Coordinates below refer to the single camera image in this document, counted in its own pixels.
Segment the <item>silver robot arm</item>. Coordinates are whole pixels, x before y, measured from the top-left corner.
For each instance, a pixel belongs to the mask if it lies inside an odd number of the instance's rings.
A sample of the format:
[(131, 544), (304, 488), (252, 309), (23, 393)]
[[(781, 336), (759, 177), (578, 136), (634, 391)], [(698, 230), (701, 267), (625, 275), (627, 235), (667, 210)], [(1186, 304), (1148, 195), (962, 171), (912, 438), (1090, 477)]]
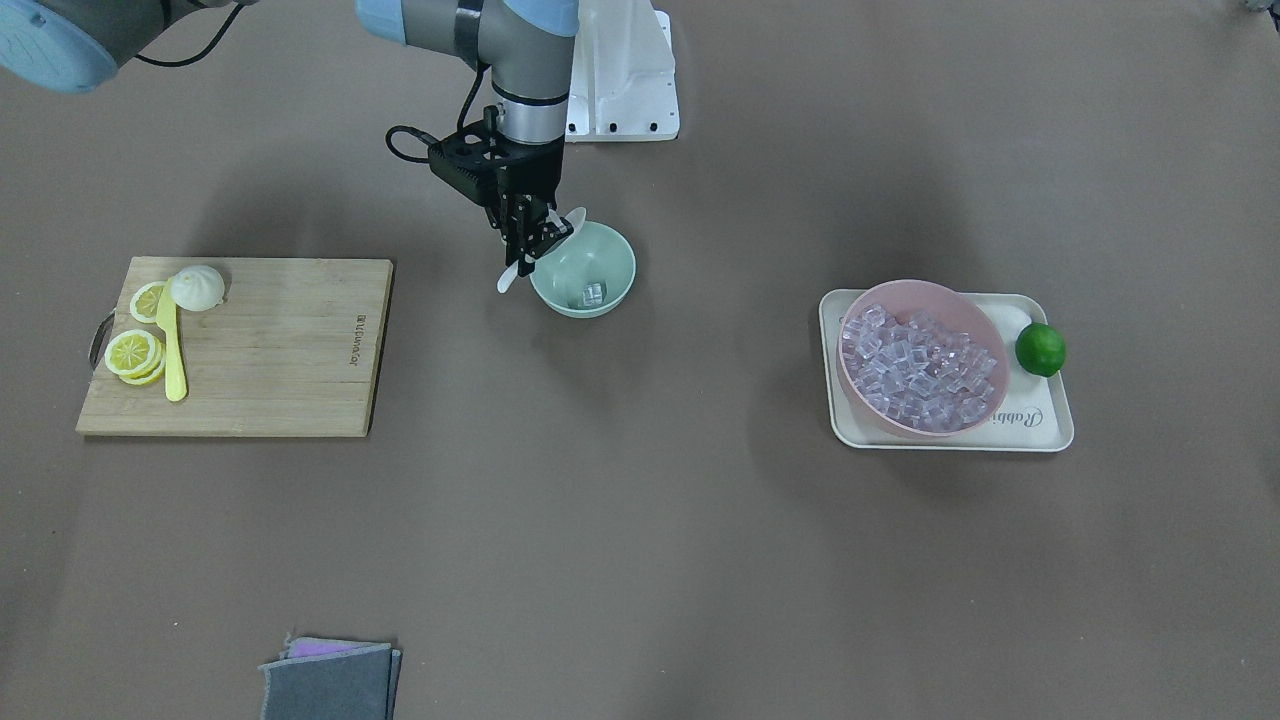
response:
[[(61, 94), (86, 94), (207, 1), (5, 1), (3, 68)], [(483, 208), (506, 249), (500, 286), (531, 275), (573, 232), (557, 210), (564, 156), (576, 1), (358, 1), (380, 38), (460, 59), (494, 101), (477, 120), (462, 108), (452, 135), (410, 135), (420, 161)]]

